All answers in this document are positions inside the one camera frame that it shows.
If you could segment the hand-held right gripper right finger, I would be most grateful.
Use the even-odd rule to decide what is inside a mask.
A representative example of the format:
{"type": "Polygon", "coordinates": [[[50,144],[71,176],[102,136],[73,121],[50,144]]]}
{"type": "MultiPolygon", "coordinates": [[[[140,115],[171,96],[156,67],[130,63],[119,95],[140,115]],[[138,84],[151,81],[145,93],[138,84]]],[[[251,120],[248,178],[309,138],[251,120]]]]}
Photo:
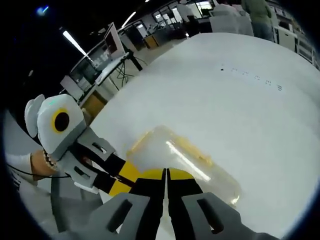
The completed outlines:
{"type": "Polygon", "coordinates": [[[168,213],[177,240],[273,240],[242,223],[241,215],[212,192],[203,192],[194,177],[169,168],[168,213]]]}

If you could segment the person's left hand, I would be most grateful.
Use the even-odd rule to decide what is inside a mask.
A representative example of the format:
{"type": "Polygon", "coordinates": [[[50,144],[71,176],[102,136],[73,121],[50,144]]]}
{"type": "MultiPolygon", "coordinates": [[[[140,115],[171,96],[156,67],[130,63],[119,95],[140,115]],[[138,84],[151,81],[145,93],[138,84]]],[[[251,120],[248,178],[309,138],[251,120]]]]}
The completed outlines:
{"type": "Polygon", "coordinates": [[[58,172],[56,162],[46,156],[43,150],[37,150],[29,154],[29,165],[34,181],[51,177],[58,172]]]}

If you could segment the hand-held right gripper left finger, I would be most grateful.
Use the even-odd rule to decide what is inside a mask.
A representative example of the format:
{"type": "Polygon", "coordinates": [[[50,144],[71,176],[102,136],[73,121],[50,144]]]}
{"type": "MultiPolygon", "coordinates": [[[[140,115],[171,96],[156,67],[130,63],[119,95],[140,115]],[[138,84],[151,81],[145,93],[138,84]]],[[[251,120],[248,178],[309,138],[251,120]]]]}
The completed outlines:
{"type": "Polygon", "coordinates": [[[166,169],[150,169],[129,193],[120,193],[95,210],[88,240],[154,240],[163,213],[166,169]]]}

